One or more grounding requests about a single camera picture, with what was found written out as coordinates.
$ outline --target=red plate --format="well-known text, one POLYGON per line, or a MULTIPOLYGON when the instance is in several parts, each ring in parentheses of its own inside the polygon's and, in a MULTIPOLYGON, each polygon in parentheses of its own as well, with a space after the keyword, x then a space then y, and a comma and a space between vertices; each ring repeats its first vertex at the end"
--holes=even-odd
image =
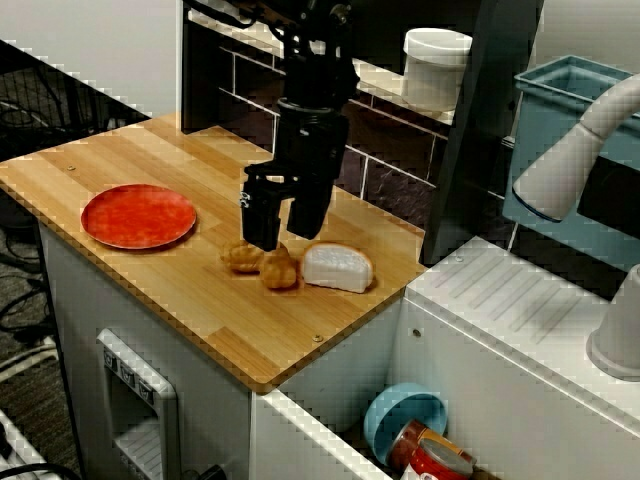
POLYGON ((174 242, 196 222, 185 197, 154 185, 122 185, 94 197, 82 227, 99 242, 120 248, 152 248, 174 242))

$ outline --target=tin can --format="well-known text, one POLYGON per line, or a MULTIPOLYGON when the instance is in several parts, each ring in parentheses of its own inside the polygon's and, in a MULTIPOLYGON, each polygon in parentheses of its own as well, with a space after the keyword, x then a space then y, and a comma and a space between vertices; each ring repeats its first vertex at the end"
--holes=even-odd
POLYGON ((418 448, 421 435, 428 428, 418 420, 409 420, 389 448, 386 464, 396 472, 403 472, 418 448))
POLYGON ((438 480, 466 480, 473 475, 469 462, 441 443, 427 439, 420 440, 410 465, 418 475, 428 473, 438 480))
POLYGON ((477 462, 476 458, 472 457, 467 452, 465 452, 462 448, 458 447, 455 443, 450 442, 449 440, 444 438, 442 435, 438 434, 438 432, 434 432, 430 428, 427 428, 427 429, 422 431, 422 433, 420 434, 420 438, 418 438, 418 443, 422 439, 433 440, 434 442, 437 442, 437 443, 439 443, 441 445, 444 445, 449 450, 453 451, 456 455, 460 455, 467 462, 469 462, 472 466, 475 465, 476 462, 477 462))
POLYGON ((422 439, 440 443, 465 459, 472 466, 476 464, 476 459, 462 448, 415 419, 409 420, 400 430, 400 433, 391 444, 391 448, 389 448, 385 464, 396 472, 404 472, 422 439))

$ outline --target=white lid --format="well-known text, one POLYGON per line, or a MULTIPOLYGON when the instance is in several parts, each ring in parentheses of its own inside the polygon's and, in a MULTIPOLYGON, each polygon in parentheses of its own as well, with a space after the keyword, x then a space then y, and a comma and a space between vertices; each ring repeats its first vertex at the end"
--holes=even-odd
POLYGON ((404 39, 407 55, 423 62, 440 65, 465 65, 472 38, 464 33, 442 28, 409 30, 404 39))

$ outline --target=wooden cutting board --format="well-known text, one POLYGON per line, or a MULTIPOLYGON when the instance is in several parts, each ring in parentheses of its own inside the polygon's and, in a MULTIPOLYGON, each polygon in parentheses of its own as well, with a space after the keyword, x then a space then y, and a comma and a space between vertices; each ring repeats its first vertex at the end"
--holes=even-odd
POLYGON ((4 162, 0 187, 246 386, 267 393, 397 299, 425 270, 417 261, 422 230, 335 188, 313 241, 286 231, 285 202, 280 240, 294 258, 319 240, 360 248, 376 269, 369 290, 299 282, 272 291, 257 275, 232 273, 219 257, 225 242, 241 238, 243 167, 270 159, 219 127, 184 135, 171 114, 4 162), (198 216, 191 234, 169 249, 143 251, 89 237, 80 223, 87 203, 134 183, 191 200, 198 216))

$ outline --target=white wall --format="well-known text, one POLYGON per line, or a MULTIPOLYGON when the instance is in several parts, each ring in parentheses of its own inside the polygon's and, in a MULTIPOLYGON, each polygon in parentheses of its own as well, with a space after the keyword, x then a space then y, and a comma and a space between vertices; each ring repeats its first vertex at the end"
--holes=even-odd
POLYGON ((546 0, 531 66, 577 55, 640 72, 640 1, 546 0))
POLYGON ((178 0, 1 0, 0 39, 159 116, 178 109, 178 18, 178 0))
MULTIPOLYGON (((164 115, 179 108, 180 3, 0 0, 0 39, 143 113, 164 115)), ((638 19, 640 0, 546 0, 531 65, 574 54, 640 72, 638 19)))

